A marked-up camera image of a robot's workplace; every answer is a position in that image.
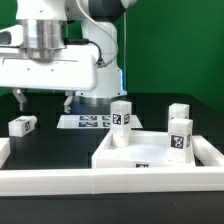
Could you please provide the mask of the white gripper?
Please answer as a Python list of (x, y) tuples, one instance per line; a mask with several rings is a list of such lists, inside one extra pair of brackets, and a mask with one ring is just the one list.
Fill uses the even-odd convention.
[(65, 92), (64, 112), (69, 114), (74, 91), (90, 91), (97, 85), (97, 47), (67, 45), (52, 60), (30, 59), (20, 47), (22, 31), (21, 25), (0, 30), (0, 87), (14, 88), (21, 111), (27, 105), (26, 89), (73, 90)]

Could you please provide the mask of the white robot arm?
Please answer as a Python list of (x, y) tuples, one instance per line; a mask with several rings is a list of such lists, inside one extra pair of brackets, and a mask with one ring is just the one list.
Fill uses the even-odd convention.
[(17, 24), (0, 30), (0, 87), (19, 103), (28, 89), (109, 101), (127, 94), (114, 22), (137, 0), (17, 0)]

